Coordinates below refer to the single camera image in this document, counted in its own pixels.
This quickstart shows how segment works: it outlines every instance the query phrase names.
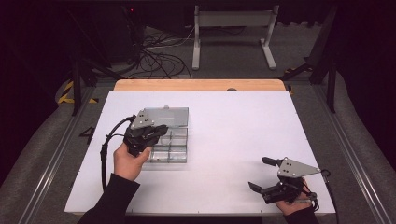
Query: transparent box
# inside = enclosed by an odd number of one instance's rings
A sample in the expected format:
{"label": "transparent box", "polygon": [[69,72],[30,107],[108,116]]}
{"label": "transparent box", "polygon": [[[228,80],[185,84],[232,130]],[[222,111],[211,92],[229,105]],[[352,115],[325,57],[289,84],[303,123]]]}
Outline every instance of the transparent box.
{"label": "transparent box", "polygon": [[149,162],[186,163],[189,109],[187,107],[145,108],[154,125],[166,125],[168,131],[151,150]]}

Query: metal rail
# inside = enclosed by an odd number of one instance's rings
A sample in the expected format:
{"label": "metal rail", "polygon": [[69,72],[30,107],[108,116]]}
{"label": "metal rail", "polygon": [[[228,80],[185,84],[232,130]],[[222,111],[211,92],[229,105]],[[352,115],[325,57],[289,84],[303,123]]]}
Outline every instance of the metal rail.
{"label": "metal rail", "polygon": [[381,203],[380,199],[378,198],[377,193],[375,192],[374,186],[370,177],[367,175],[366,171],[364,170],[361,162],[359,161],[358,156],[355,153],[355,149],[350,144],[349,140],[347,139],[347,135],[335,114],[333,114],[329,107],[326,104],[326,94],[324,90],[318,86],[313,85],[315,94],[320,100],[320,103],[323,107],[323,110],[326,112],[326,115],[329,121],[332,123],[332,127],[335,130],[336,136],[338,141],[341,145],[341,149],[344,153],[346,161],[349,164],[350,169],[352,170],[353,175],[355,176],[356,180],[358,181],[359,187],[361,188],[361,192],[363,193],[367,203],[369,204],[373,215],[375,216],[375,220],[377,223],[392,223],[391,219],[385,210],[384,205]]}
{"label": "metal rail", "polygon": [[50,188],[50,184],[52,183],[52,180],[56,175],[59,165],[62,162],[64,153],[67,150],[68,144],[70,142],[70,138],[76,128],[76,125],[78,124],[78,121],[82,113],[84,112],[86,105],[88,104],[92,96],[93,87],[87,87],[86,89],[87,90],[85,90],[82,98],[83,105],[81,109],[77,112],[77,114],[74,117],[70,118],[66,130],[64,131],[64,134],[61,138],[61,141],[56,147],[55,152],[53,153],[53,156],[50,159],[46,170],[41,176],[40,181],[38,182],[38,185],[35,188],[35,192],[33,193],[29,203],[27,204],[20,218],[20,221],[18,222],[19,224],[28,224],[33,222],[35,215],[37,214],[37,211],[40,208],[40,205],[43,202]]}

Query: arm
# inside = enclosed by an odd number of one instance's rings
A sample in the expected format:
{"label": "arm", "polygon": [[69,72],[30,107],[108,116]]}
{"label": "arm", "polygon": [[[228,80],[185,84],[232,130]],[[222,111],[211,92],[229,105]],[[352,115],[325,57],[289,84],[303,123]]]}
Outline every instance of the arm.
{"label": "arm", "polygon": [[124,223],[125,212],[134,197],[139,184],[134,180],[139,176],[143,163],[149,158],[151,147],[147,147],[139,156],[128,153],[128,147],[122,143],[114,152],[114,174],[96,206],[90,209],[79,224],[87,223]]}
{"label": "arm", "polygon": [[[309,191],[304,180],[304,190]],[[297,200],[305,200],[308,197],[301,193]],[[312,203],[287,203],[279,201],[275,203],[282,211],[288,224],[318,224],[317,217],[315,217],[314,207]]]}

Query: hand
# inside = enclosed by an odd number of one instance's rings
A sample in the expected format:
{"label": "hand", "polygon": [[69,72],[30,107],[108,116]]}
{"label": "hand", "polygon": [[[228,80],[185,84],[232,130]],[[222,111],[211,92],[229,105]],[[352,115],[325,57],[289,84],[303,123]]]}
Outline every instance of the hand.
{"label": "hand", "polygon": [[[305,179],[304,179],[304,187],[303,187],[303,189],[306,192],[309,192],[309,190],[308,190],[308,188],[306,186],[307,185],[306,185],[306,182],[305,182]],[[305,193],[302,192],[297,197],[296,200],[309,200],[309,198],[308,198],[308,196],[306,196]],[[275,204],[280,209],[280,211],[282,211],[283,215],[285,215],[285,216],[288,216],[288,215],[290,215],[293,212],[297,212],[299,210],[303,210],[303,209],[305,209],[307,207],[312,206],[311,202],[308,202],[308,203],[297,203],[297,202],[288,203],[288,202],[285,202],[285,201],[279,201],[279,202],[276,202]]]}
{"label": "hand", "polygon": [[114,174],[134,181],[139,176],[143,163],[149,158],[150,151],[151,147],[146,147],[142,153],[135,157],[128,152],[125,143],[122,143],[113,154]]}

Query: black curtain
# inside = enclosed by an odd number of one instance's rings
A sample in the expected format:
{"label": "black curtain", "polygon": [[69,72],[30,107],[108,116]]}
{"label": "black curtain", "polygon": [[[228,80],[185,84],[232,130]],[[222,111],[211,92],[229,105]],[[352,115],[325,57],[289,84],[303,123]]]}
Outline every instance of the black curtain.
{"label": "black curtain", "polygon": [[[361,121],[396,170],[396,5],[370,0],[348,10],[356,8],[358,22],[337,54],[337,68]],[[337,26],[351,21],[342,19]]]}
{"label": "black curtain", "polygon": [[49,7],[29,0],[0,3],[0,184],[57,108],[56,91],[71,70],[55,31],[62,20]]}
{"label": "black curtain", "polygon": [[331,4],[323,3],[320,0],[310,4],[280,5],[276,23],[290,25],[291,23],[307,22],[308,26],[313,26],[315,22],[322,24],[331,7]]}

